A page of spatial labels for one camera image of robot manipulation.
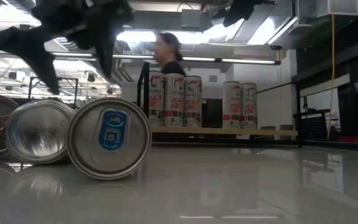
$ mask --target woman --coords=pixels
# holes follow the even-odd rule
[[[161,72],[164,74],[178,73],[186,76],[185,71],[178,63],[183,60],[179,53],[180,42],[171,33],[160,34],[155,44],[154,59],[162,67]]]

